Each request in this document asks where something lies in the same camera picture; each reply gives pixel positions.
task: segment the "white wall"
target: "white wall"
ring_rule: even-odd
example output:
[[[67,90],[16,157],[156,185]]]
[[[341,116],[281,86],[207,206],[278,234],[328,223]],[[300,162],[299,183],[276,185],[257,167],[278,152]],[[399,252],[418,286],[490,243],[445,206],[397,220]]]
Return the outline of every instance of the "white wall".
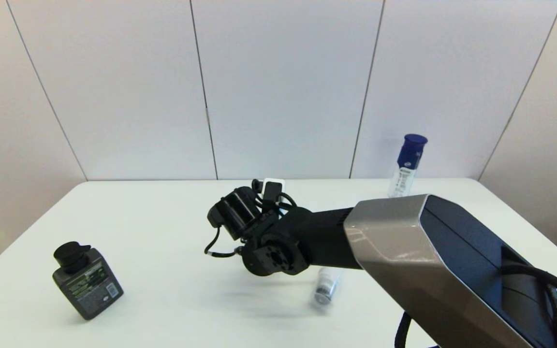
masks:
[[[0,252],[83,181],[0,0]]]
[[[557,21],[481,182],[557,244]]]
[[[219,178],[347,178],[382,1],[192,4]]]
[[[407,132],[430,138],[421,176],[477,178],[557,13],[557,0],[10,3],[90,180],[387,177]]]
[[[389,176],[426,136],[419,176],[478,178],[557,13],[557,1],[386,0],[352,178]]]
[[[215,179],[183,0],[10,0],[89,180]]]

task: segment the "blue bottle cap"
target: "blue bottle cap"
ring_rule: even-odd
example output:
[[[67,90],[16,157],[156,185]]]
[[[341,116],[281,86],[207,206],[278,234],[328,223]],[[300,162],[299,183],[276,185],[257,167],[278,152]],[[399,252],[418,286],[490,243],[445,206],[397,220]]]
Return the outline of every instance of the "blue bottle cap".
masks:
[[[400,168],[416,169],[420,162],[420,156],[423,154],[423,148],[427,143],[427,138],[418,134],[407,134],[405,137],[401,152],[396,159],[396,163]]]

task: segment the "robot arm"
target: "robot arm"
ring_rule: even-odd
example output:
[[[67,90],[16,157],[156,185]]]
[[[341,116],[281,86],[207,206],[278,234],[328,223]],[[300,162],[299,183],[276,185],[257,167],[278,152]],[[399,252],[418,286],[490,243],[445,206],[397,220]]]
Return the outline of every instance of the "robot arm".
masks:
[[[236,253],[254,275],[362,268],[443,348],[557,348],[555,291],[503,275],[530,264],[459,205],[422,195],[311,212],[280,195],[241,187],[208,213],[244,243]]]

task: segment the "dark gray bottle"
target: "dark gray bottle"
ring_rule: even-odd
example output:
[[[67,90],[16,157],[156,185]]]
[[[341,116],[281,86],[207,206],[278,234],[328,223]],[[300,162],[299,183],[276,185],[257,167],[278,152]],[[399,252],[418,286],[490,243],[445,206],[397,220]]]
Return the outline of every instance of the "dark gray bottle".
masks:
[[[53,256],[61,266],[53,280],[83,319],[93,319],[124,294],[106,260],[90,245],[68,242]]]

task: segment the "black bottle cap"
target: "black bottle cap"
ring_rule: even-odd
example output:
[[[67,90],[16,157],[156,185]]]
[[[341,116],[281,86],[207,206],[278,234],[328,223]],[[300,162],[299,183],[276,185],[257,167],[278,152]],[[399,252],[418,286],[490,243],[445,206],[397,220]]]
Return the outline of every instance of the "black bottle cap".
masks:
[[[91,245],[79,245],[79,242],[67,242],[53,253],[53,257],[66,273],[77,273],[89,262],[86,252]]]

